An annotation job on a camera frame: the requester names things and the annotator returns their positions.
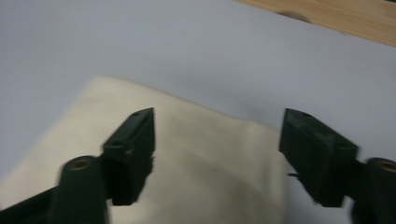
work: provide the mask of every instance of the wooden board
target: wooden board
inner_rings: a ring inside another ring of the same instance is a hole
[[[293,11],[312,23],[396,47],[396,3],[385,0],[237,0],[273,12]]]

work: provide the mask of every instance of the folded cloth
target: folded cloth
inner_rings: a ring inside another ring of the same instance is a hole
[[[282,223],[279,134],[127,79],[96,77],[0,184],[2,208],[57,185],[60,168],[100,146],[133,112],[155,108],[154,171],[111,223]]]

